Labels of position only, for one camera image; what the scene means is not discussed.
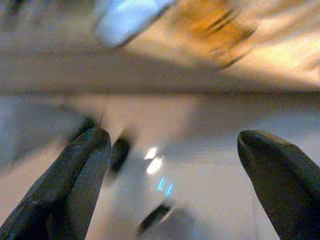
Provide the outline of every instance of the floor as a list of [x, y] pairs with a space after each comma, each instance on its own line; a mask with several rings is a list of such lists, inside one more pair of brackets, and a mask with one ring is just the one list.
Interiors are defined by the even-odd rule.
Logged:
[[[1, 97], [0, 103], [17, 99]], [[211, 240], [278, 240], [241, 166], [237, 135], [260, 129], [298, 145], [320, 164], [320, 97], [315, 95], [18, 97], [25, 103], [68, 105], [95, 116], [114, 141], [121, 130], [138, 132], [123, 173], [104, 185], [87, 240], [134, 239], [137, 225], [166, 198], [187, 207]], [[157, 147], [159, 171], [146, 173], [144, 156]], [[63, 149], [60, 138], [33, 150], [9, 175], [0, 176], [0, 224]], [[163, 191], [159, 182], [166, 179]]]

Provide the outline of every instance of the white object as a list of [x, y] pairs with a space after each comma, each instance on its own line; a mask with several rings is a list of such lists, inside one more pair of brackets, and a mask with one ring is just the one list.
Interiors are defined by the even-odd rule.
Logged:
[[175, 0], [113, 0], [104, 12], [100, 12], [105, 1], [100, 2], [97, 14], [100, 20], [96, 34], [103, 43], [114, 48], [143, 30], [165, 8]]

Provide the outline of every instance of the blurry object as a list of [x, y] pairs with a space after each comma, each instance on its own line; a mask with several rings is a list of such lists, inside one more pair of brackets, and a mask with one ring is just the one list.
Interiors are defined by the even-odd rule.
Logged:
[[159, 17], [174, 0], [113, 0], [99, 11], [96, 34], [109, 48], [123, 45]]
[[139, 225], [137, 239], [197, 240], [194, 233], [194, 219], [188, 210], [165, 201]]
[[121, 46], [156, 19], [167, 41], [211, 66], [225, 68], [251, 49], [256, 27], [226, 0], [114, 1], [100, 13], [96, 33], [107, 47]]
[[280, 239], [320, 239], [320, 168], [296, 145], [262, 131], [242, 131], [238, 154]]
[[5, 172], [35, 148], [63, 136], [73, 141], [94, 127], [95, 121], [82, 113], [45, 104], [5, 101], [0, 112], [0, 169]]
[[172, 18], [174, 35], [200, 59], [226, 68], [252, 48], [252, 19], [227, 0], [181, 0]]
[[94, 127], [58, 156], [0, 228], [2, 240], [84, 240], [111, 159], [109, 134]]
[[136, 137], [136, 132], [132, 128], [125, 128], [122, 130], [120, 136], [112, 146], [112, 156], [109, 163], [109, 172], [106, 182], [113, 182], [110, 181], [110, 179], [115, 178], [119, 174], [122, 166], [127, 160], [130, 150], [136, 143]]

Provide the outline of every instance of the white surface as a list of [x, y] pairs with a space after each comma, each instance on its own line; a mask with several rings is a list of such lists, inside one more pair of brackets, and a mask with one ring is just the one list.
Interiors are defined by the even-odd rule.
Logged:
[[[318, 96], [74, 96], [64, 101], [84, 112], [104, 115], [102, 126], [114, 141], [134, 124], [138, 142], [123, 174], [100, 192], [88, 240], [131, 240], [136, 227], [164, 198], [188, 206], [213, 240], [277, 240], [257, 202], [237, 154], [240, 130], [270, 131], [298, 145], [316, 163], [320, 146]], [[50, 98], [51, 103], [61, 102]], [[165, 155], [155, 175], [146, 175], [146, 153], [159, 147]], [[0, 177], [0, 224], [43, 173], [61, 146], [38, 150], [10, 176]], [[162, 192], [157, 187], [162, 177]]]

